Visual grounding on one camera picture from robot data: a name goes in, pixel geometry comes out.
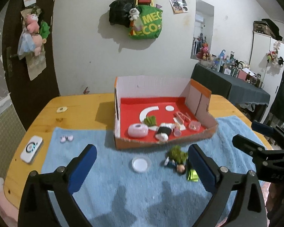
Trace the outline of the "green toy car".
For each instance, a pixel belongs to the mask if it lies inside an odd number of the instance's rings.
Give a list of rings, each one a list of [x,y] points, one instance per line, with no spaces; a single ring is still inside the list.
[[[186,163],[186,179],[187,181],[192,181],[192,182],[198,182],[199,180],[197,172],[193,169],[189,161]]]

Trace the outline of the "pink plastic clip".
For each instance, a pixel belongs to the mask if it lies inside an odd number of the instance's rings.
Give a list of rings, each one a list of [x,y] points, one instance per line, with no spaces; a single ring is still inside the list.
[[[184,124],[185,122],[190,122],[191,118],[180,111],[174,113],[175,118],[179,124]]]

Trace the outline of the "green haired doll figure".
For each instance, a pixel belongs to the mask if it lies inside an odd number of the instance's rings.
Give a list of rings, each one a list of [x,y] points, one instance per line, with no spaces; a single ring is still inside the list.
[[[182,151],[181,147],[176,145],[166,153],[166,159],[163,165],[165,167],[173,168],[178,174],[183,175],[186,173],[187,158],[187,152]]]

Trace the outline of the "black white cloth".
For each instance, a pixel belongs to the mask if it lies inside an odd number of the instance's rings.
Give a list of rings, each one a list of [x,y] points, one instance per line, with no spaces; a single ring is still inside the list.
[[[175,123],[161,123],[155,134],[155,138],[160,142],[167,142],[175,128],[177,128]]]

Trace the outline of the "clear round lid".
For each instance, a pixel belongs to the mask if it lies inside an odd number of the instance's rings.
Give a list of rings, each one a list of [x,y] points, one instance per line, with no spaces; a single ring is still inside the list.
[[[152,162],[147,156],[141,155],[134,157],[132,159],[131,165],[133,171],[135,171],[136,173],[145,173],[150,169]]]

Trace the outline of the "green fuzzy ball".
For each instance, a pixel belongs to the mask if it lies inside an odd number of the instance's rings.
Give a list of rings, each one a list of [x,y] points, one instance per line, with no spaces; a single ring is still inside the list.
[[[157,120],[155,115],[147,116],[143,123],[146,124],[148,127],[153,127],[157,125]]]

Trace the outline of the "pink round case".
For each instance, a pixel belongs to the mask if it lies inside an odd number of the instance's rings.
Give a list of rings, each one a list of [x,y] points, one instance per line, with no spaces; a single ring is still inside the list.
[[[149,128],[146,124],[131,124],[128,128],[128,135],[132,138],[144,138],[148,133]]]

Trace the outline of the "blonde girl figurine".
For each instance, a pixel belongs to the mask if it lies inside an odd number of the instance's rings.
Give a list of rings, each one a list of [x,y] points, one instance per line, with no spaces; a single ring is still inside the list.
[[[181,136],[181,129],[180,129],[180,124],[179,123],[174,123],[174,129],[173,129],[173,135],[175,137],[180,137]]]

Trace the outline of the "white remote device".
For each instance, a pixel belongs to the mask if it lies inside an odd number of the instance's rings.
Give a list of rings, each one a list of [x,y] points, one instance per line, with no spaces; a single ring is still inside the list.
[[[21,152],[20,159],[27,164],[31,164],[34,161],[35,156],[37,155],[42,144],[42,137],[36,135],[32,136],[23,151]]]

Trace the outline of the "pink plush on side table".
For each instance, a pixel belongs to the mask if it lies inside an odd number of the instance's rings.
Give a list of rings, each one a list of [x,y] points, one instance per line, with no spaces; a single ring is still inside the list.
[[[203,61],[209,60],[211,57],[210,50],[207,43],[202,44],[200,51],[196,54],[196,58]]]

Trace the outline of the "dark wooden door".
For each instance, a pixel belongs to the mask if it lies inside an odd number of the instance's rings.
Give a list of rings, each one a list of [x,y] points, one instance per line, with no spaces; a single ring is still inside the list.
[[[55,0],[9,0],[2,36],[5,78],[16,113],[28,129],[59,96],[52,22]]]

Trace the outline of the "green tote bag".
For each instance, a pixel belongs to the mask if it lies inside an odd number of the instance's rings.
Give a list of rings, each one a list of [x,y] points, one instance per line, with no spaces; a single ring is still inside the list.
[[[157,39],[162,31],[161,9],[148,5],[138,5],[139,19],[130,24],[129,37],[135,40]]]

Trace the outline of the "pink plush toys on door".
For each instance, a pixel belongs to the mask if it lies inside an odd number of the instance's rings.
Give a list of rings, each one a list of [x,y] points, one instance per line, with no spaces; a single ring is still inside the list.
[[[46,22],[41,21],[39,25],[37,14],[27,14],[18,42],[18,58],[23,59],[31,53],[34,56],[39,56],[49,34],[50,26]]]

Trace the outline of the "white plush keychain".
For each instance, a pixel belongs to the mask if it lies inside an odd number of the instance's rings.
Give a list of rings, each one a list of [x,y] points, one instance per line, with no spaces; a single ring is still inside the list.
[[[130,21],[137,21],[139,19],[139,10],[137,8],[132,8],[129,11],[129,19]]]

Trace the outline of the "black bag on wall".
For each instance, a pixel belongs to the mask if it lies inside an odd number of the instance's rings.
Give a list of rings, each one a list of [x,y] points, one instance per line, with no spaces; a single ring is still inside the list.
[[[130,27],[129,11],[137,8],[135,0],[115,0],[110,4],[109,22],[111,25]]]

